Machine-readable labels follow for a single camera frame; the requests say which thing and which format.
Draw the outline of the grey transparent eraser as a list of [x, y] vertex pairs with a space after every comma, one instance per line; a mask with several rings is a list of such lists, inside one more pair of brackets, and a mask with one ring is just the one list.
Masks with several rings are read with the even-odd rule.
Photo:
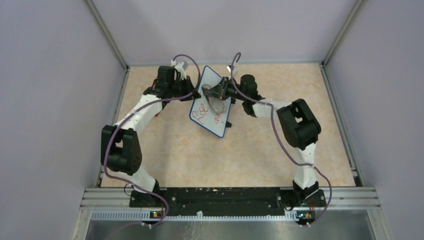
[[210, 90], [212, 87], [208, 84], [204, 84], [201, 86], [203, 95], [209, 104], [209, 106], [213, 109], [213, 111], [217, 114], [223, 114], [226, 112], [227, 107], [225, 103], [222, 100], [219, 100], [216, 97], [207, 95], [207, 91]]

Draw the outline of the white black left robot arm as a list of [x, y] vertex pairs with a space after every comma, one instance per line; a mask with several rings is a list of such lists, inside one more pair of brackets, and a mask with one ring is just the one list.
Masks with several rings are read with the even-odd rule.
[[133, 186], [132, 207], [157, 207], [163, 202], [158, 181], [142, 167], [139, 135], [169, 102], [200, 98], [186, 68], [183, 62], [160, 66], [152, 85], [143, 92], [135, 107], [123, 119], [101, 130], [103, 170], [115, 172], [116, 179]]

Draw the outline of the blue framed whiteboard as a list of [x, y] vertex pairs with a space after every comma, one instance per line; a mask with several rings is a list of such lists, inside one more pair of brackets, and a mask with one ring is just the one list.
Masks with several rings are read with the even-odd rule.
[[227, 129], [227, 122], [231, 109], [231, 99], [223, 101], [225, 111], [218, 113], [213, 109], [209, 101], [204, 95], [202, 90], [203, 86], [214, 87], [222, 80], [222, 76], [219, 75], [210, 66], [206, 65], [201, 73], [200, 85], [197, 88], [197, 92], [200, 94], [200, 98], [195, 99], [192, 102], [191, 109], [189, 111], [189, 119], [200, 127], [206, 129], [210, 133], [214, 134], [219, 138], [223, 138]]

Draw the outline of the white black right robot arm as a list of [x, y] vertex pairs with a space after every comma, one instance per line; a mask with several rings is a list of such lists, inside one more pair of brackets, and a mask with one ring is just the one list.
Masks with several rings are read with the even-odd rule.
[[243, 75], [240, 83], [223, 77], [217, 85], [205, 84], [201, 89], [217, 110], [222, 109], [227, 99], [232, 102], [240, 100], [247, 115], [270, 118], [274, 130], [277, 129], [276, 122], [279, 122], [286, 142], [294, 149], [294, 154], [289, 156], [296, 166], [292, 194], [294, 202], [299, 206], [312, 206], [323, 200], [315, 166], [315, 150], [322, 129], [304, 99], [289, 103], [266, 99], [259, 94], [255, 77], [250, 74]]

